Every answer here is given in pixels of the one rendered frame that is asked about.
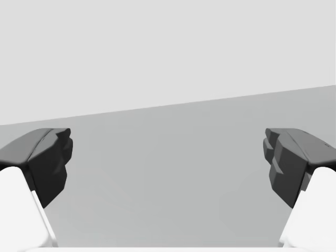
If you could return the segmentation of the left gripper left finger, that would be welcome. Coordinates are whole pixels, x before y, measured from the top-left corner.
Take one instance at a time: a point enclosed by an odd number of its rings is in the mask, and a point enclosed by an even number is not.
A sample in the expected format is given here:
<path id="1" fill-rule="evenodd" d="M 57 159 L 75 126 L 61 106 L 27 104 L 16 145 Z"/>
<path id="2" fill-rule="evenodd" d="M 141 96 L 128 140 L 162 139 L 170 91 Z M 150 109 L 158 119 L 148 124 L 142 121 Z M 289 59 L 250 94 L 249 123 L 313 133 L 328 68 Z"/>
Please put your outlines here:
<path id="1" fill-rule="evenodd" d="M 0 148 L 0 248 L 58 247 L 44 209 L 65 188 L 70 135 L 41 128 Z"/>

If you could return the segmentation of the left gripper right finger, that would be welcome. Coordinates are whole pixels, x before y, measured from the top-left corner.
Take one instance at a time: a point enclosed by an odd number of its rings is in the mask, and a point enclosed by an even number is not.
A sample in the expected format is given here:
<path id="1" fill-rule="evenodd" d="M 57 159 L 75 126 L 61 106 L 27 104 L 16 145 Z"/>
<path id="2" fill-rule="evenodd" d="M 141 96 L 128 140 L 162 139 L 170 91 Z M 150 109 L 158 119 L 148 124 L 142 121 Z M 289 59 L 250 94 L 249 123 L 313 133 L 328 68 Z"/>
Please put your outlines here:
<path id="1" fill-rule="evenodd" d="M 273 191 L 292 209 L 283 247 L 336 248 L 336 148 L 303 130 L 267 128 Z"/>

